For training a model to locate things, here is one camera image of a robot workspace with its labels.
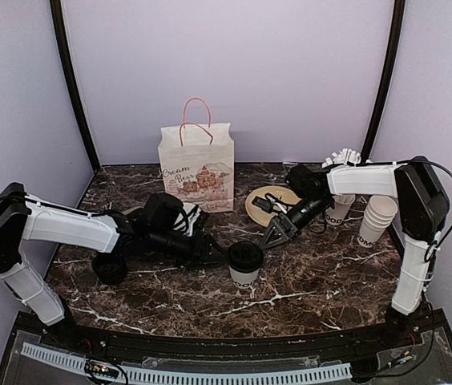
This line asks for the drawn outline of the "brown cardboard cup carrier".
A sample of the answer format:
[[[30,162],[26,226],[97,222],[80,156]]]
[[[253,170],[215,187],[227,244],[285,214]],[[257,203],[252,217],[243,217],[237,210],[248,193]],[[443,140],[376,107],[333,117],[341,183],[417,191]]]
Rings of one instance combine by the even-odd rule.
[[[136,206],[127,210],[122,211],[122,214],[128,218],[134,218],[143,213],[143,207]]]

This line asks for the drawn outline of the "cream bear paper bag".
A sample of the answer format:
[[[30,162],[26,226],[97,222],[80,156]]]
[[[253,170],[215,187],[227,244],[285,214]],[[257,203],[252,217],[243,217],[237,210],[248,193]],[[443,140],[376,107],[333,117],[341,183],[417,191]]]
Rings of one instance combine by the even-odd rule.
[[[207,213],[234,209],[234,140],[230,123],[205,124],[187,119],[184,105],[182,123],[161,128],[159,163],[165,192]]]

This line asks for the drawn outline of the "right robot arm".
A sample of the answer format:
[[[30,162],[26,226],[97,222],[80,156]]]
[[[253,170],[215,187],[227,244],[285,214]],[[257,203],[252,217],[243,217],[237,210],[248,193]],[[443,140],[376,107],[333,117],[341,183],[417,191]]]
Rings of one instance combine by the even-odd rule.
[[[312,171],[303,164],[290,169],[287,185],[299,197],[291,209],[269,222],[260,241],[262,250],[290,242],[318,213],[331,207],[335,196],[387,197],[398,204],[405,235],[401,273],[385,325],[378,331],[384,347],[395,348],[408,337],[414,313],[433,277],[436,253],[450,230],[445,227],[450,201],[438,179],[440,166],[424,156],[394,162],[331,164]]]

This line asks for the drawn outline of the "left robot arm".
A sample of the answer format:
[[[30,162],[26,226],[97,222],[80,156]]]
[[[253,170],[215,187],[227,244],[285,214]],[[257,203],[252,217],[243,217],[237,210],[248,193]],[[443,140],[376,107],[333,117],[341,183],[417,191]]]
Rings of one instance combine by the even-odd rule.
[[[27,261],[23,241],[92,249],[92,269],[103,284],[114,286],[125,279],[130,257],[160,253],[184,268],[222,261],[224,248],[204,230],[208,218],[199,205],[165,192],[151,194],[144,206],[126,212],[93,213],[43,201],[11,183],[0,194],[0,278],[55,341],[74,350],[83,333],[67,302]]]

